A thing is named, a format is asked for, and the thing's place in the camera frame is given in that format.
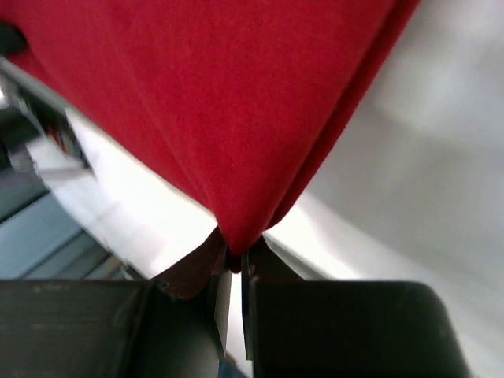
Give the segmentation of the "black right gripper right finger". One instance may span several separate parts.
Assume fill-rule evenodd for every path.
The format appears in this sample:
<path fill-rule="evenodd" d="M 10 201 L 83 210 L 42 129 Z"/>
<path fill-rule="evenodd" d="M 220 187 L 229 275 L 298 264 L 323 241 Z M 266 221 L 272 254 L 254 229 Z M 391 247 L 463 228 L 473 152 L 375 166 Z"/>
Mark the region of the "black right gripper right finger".
<path fill-rule="evenodd" d="M 305 280 L 259 239 L 242 259 L 246 356 L 257 377 L 468 377 L 427 285 Z"/>

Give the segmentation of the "red t shirt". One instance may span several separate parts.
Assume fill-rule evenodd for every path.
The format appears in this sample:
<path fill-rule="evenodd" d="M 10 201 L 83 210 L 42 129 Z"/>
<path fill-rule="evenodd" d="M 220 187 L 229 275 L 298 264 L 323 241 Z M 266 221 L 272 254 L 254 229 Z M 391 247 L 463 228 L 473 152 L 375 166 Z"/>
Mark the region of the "red t shirt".
<path fill-rule="evenodd" d="M 11 61 L 210 210 L 233 261 L 293 206 L 415 1 L 4 1 Z"/>

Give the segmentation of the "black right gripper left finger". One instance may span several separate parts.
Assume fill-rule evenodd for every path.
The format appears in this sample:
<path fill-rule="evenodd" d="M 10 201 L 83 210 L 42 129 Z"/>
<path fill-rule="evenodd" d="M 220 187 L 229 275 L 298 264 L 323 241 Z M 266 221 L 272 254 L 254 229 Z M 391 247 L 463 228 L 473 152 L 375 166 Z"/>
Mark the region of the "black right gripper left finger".
<path fill-rule="evenodd" d="M 2 275 L 2 376 L 218 376 L 226 252 L 214 230 L 153 279 L 110 266 L 103 249 L 76 247 Z"/>

